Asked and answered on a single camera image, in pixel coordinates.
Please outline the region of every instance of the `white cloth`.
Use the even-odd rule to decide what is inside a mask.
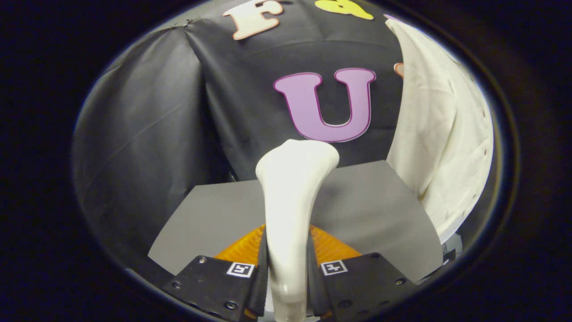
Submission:
[[[441,243],[486,183],[493,149],[486,98],[466,69],[418,29],[386,22],[403,52],[401,110],[387,163],[418,196]]]

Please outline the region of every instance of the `black cloth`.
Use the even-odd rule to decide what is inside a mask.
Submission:
[[[266,152],[304,139],[273,88],[278,78],[320,74],[323,118],[340,124],[348,93],[333,74],[374,71],[368,131],[333,145],[340,166],[383,160],[391,146],[403,86],[393,65],[403,58],[380,9],[364,4],[375,17],[368,21],[284,2],[279,26],[236,41],[223,12],[240,3],[136,41],[99,77],[77,121],[80,205],[99,240],[144,277],[141,257],[195,185],[229,181],[229,173],[255,179]]]

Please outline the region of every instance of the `orange plastic part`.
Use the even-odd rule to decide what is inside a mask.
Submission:
[[[258,265],[258,249],[263,232],[264,225],[252,230],[246,236],[237,240],[215,258]],[[358,251],[316,226],[310,226],[310,234],[314,241],[318,264],[361,256]]]

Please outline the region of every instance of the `white object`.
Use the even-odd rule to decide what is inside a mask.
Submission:
[[[492,161],[491,113],[477,83],[418,29],[389,17],[403,52],[401,109],[387,163],[417,195],[441,243],[475,206]]]
[[[325,142],[288,140],[264,155],[256,176],[264,193],[270,286],[277,322],[306,316],[306,247],[310,216],[339,154]]]

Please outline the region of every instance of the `white plastic handle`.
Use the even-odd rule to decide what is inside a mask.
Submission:
[[[306,248],[310,216],[326,176],[340,156],[328,143],[288,140],[256,166],[264,192],[270,286],[277,322],[306,316]]]

